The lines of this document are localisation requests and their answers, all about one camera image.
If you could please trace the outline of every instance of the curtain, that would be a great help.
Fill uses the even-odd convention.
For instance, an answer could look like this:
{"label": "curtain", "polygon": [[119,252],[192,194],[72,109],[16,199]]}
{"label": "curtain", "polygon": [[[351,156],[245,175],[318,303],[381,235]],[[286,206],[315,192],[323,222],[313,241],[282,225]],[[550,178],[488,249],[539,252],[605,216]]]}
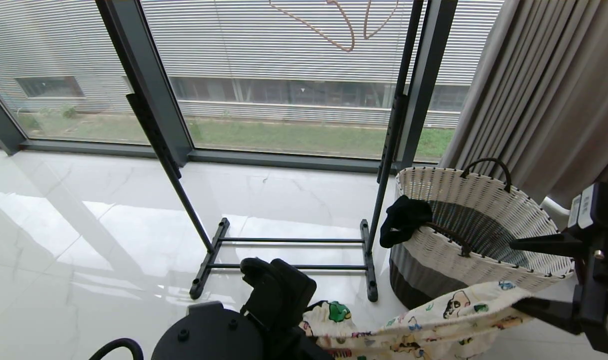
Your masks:
{"label": "curtain", "polygon": [[[507,1],[440,166],[499,158],[563,207],[608,181],[608,1]],[[503,178],[496,165],[473,171]]]}

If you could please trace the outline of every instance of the woven basket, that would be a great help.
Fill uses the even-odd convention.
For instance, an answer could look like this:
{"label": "woven basket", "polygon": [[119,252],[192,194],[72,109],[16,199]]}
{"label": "woven basket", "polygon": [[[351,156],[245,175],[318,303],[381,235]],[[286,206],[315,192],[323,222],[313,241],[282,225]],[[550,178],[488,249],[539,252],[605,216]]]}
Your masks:
{"label": "woven basket", "polygon": [[[503,168],[506,183],[469,173],[488,160]],[[481,282],[507,280],[535,292],[573,274],[568,257],[509,247],[512,240],[558,230],[537,203],[510,184],[510,173],[496,159],[480,159],[463,171],[404,169],[397,175],[397,196],[403,194],[430,203],[436,225],[421,227],[391,250],[391,285],[411,309]]]}

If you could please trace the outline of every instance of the bolt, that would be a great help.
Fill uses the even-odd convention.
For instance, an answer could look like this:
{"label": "bolt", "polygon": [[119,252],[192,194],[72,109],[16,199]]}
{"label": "bolt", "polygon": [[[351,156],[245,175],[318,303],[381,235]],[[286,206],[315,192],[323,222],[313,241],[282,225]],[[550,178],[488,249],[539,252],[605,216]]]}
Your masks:
{"label": "bolt", "polygon": [[597,260],[604,260],[604,251],[601,250],[595,250],[594,253],[592,253],[592,255],[597,259]]}
{"label": "bolt", "polygon": [[177,340],[179,340],[181,342],[185,342],[188,339],[189,334],[190,333],[187,330],[187,328],[183,328],[182,330],[180,330],[179,335],[177,335]]}

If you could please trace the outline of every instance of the black metal clothes rack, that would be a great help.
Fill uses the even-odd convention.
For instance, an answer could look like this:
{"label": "black metal clothes rack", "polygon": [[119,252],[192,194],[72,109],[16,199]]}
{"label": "black metal clothes rack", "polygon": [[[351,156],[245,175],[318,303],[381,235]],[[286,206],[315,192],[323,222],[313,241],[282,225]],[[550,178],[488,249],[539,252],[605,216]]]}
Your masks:
{"label": "black metal clothes rack", "polygon": [[[239,269],[239,264],[230,264],[230,263],[217,263],[215,262],[217,259],[217,254],[219,253],[219,249],[225,243],[231,242],[247,242],[247,243],[282,243],[282,244],[361,244],[361,249],[363,253],[364,264],[362,265],[344,265],[344,264],[328,264],[328,265],[314,265],[314,264],[296,264],[295,268],[300,270],[316,270],[316,271],[364,271],[366,276],[366,291],[368,295],[368,300],[371,302],[377,301],[378,292],[377,292],[377,280],[375,278],[375,267],[373,263],[373,253],[372,248],[375,239],[376,227],[379,222],[379,214],[381,212],[384,193],[386,191],[386,183],[388,174],[391,172],[391,166],[393,163],[393,158],[395,156],[395,150],[398,146],[398,142],[400,139],[400,132],[404,125],[404,121],[406,118],[406,109],[408,104],[408,96],[404,94],[404,88],[406,85],[407,73],[409,71],[409,65],[411,60],[411,55],[413,51],[413,44],[415,41],[415,36],[417,33],[417,29],[420,22],[421,10],[422,10],[422,0],[415,0],[413,2],[412,12],[409,20],[409,25],[406,33],[406,39],[404,42],[404,50],[402,53],[402,60],[400,64],[400,69],[397,78],[397,84],[395,88],[395,97],[393,99],[393,107],[391,110],[391,115],[389,119],[388,130],[386,133],[386,142],[384,148],[382,150],[382,160],[379,166],[379,173],[377,175],[377,182],[379,183],[379,188],[377,191],[377,199],[375,200],[375,209],[373,213],[373,219],[371,221],[371,226],[369,228],[368,221],[366,219],[362,219],[361,223],[359,223],[359,232],[361,234],[360,238],[355,239],[337,239],[337,238],[328,238],[328,239],[309,239],[309,238],[273,238],[273,237],[226,237],[226,232],[230,227],[230,223],[228,219],[223,218],[219,222],[219,226],[217,227],[217,231],[212,238],[212,241],[209,241],[208,235],[206,234],[206,230],[204,226],[201,224],[198,215],[196,214],[194,208],[192,207],[190,200],[184,191],[182,184],[180,183],[180,177],[182,174],[180,173],[180,167],[177,162],[173,160],[171,155],[171,151],[169,151],[169,146],[167,140],[164,138],[162,131],[160,129],[159,123],[157,119],[155,119],[155,115],[153,110],[151,109],[150,102],[146,98],[146,92],[144,92],[143,87],[143,79],[141,78],[141,71],[137,69],[137,65],[134,64],[135,61],[132,59],[134,56],[134,52],[130,48],[131,44],[128,39],[124,35],[124,29],[121,21],[119,20],[119,16],[123,16],[123,14],[119,14],[118,11],[114,8],[114,4],[112,4],[111,0],[96,0],[98,5],[98,9],[100,10],[100,14],[104,20],[107,31],[110,35],[110,38],[113,42],[113,45],[118,53],[119,59],[123,68],[125,69],[126,75],[130,81],[132,89],[134,93],[128,94],[126,96],[130,106],[133,109],[139,124],[144,130],[146,137],[150,141],[150,144],[155,151],[155,155],[162,164],[164,171],[166,172],[171,184],[175,192],[177,193],[180,201],[182,201],[182,205],[185,208],[187,214],[190,217],[193,225],[198,231],[199,237],[203,242],[206,248],[206,255],[203,261],[201,262],[201,266],[199,267],[197,276],[192,282],[190,288],[190,297],[193,299],[197,299],[201,296],[206,282],[208,280],[208,276],[210,275],[212,269]],[[161,64],[161,60],[159,58],[159,54],[157,52],[157,48],[154,45],[152,36],[150,34],[150,28],[148,28],[148,23],[146,23],[145,18],[143,16],[143,9],[141,8],[141,3],[137,2],[137,12],[138,14],[128,14],[128,16],[140,16],[143,20],[143,24],[148,30],[149,41],[152,44],[153,53],[157,56],[158,63]]]}

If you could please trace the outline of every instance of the grass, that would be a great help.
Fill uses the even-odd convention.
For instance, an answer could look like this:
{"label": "grass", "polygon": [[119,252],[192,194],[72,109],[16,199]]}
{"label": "grass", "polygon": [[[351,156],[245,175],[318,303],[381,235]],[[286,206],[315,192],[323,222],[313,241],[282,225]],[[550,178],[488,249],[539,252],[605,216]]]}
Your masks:
{"label": "grass", "polygon": [[[131,115],[60,113],[20,114],[18,121],[31,137],[146,144],[137,119]],[[341,157],[379,158],[386,129],[337,123],[292,123],[187,118],[200,148],[270,151]],[[446,150],[453,129],[426,127],[416,159],[437,161]]]}

